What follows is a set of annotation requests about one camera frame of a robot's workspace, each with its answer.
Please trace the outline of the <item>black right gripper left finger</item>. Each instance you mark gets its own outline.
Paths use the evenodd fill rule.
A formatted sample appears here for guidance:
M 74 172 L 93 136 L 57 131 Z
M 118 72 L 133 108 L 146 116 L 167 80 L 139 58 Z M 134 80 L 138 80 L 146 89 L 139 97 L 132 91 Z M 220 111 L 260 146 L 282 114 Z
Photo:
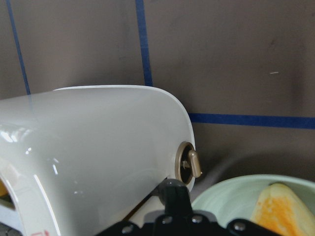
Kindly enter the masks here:
M 164 180 L 157 190 L 164 201 L 164 210 L 154 210 L 145 215 L 144 236 L 175 236 L 178 233 L 176 201 L 179 197 L 179 180 Z

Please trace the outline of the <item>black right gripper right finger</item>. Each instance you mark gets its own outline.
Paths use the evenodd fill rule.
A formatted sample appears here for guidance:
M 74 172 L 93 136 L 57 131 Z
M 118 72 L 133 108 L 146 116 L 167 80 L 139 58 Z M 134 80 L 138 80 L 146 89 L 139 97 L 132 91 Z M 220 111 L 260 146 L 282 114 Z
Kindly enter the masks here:
M 176 229 L 181 236 L 219 236 L 221 227 L 216 217 L 203 210 L 193 210 L 189 190 L 176 182 Z

